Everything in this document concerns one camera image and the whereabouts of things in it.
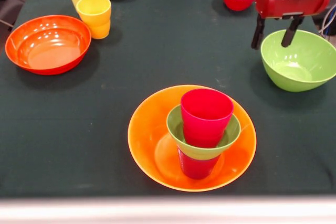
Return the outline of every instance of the red cup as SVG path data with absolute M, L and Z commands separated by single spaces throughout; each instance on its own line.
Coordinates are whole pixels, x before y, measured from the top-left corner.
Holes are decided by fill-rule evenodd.
M 232 116 L 234 105 L 214 89 L 194 89 L 181 98 L 183 134 L 187 144 L 215 148 Z
M 209 176 L 220 157 L 219 155 L 209 160 L 197 160 L 188 157 L 180 149 L 178 152 L 183 173 L 192 179 L 202 179 Z

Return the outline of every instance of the green bowl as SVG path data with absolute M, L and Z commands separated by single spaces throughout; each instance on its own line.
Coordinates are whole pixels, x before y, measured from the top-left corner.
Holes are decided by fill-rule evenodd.
M 170 135 L 175 139 L 180 150 L 185 155 L 197 160 L 208 160 L 217 157 L 235 143 L 241 131 L 240 123 L 233 114 L 218 146 L 216 148 L 199 148 L 185 143 L 180 105 L 169 112 L 166 123 Z
M 281 45 L 285 30 L 268 35 L 261 44 L 262 62 L 278 87 L 300 92 L 314 89 L 336 75 L 336 49 L 322 37 L 297 30 L 289 47 Z

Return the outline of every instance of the stacked yellow cups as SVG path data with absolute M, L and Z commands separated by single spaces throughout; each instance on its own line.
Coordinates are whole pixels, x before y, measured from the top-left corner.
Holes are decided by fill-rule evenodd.
M 72 0 L 81 20 L 89 27 L 93 39 L 104 39 L 110 33 L 110 0 Z

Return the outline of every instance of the cable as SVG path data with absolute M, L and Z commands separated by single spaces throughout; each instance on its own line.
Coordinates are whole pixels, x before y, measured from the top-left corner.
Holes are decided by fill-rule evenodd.
M 326 24 L 326 21 L 330 15 L 330 13 L 334 10 L 334 8 L 336 7 L 336 3 L 329 9 L 329 11 L 327 12 L 326 16 L 323 19 L 322 22 L 322 26 L 321 29 L 319 30 L 319 33 L 323 35 L 324 30 L 334 21 L 335 17 L 336 17 L 336 12 L 334 13 L 334 15 L 330 18 L 329 22 Z
M 333 9 L 333 11 L 331 12 L 331 16 L 333 16 L 335 14 L 335 11 L 336 11 L 336 8 Z M 329 33 L 329 30 L 330 30 L 330 26 L 327 27 L 326 31 L 325 31 L 325 34 L 324 35 L 328 35 Z
M 12 24 L 10 24 L 10 23 L 8 23 L 8 22 L 2 20 L 2 19 L 0 19 L 0 23 L 5 24 L 6 26 L 9 26 L 9 27 L 11 27 L 11 28 L 14 27 Z

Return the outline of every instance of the table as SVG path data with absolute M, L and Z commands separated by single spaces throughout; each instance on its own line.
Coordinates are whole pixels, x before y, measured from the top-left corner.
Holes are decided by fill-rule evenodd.
M 27 0 L 16 26 L 43 15 L 78 17 L 70 0 Z M 268 20 L 266 34 L 289 21 Z M 148 178 L 128 150 L 132 113 L 177 84 L 219 89 L 249 113 L 257 132 L 250 168 L 201 195 L 334 194 L 334 80 L 290 93 L 267 77 L 250 48 L 255 7 L 222 0 L 112 0 L 111 34 L 59 76 L 38 76 L 0 58 L 0 196 L 192 195 Z M 310 18 L 301 29 L 316 32 Z

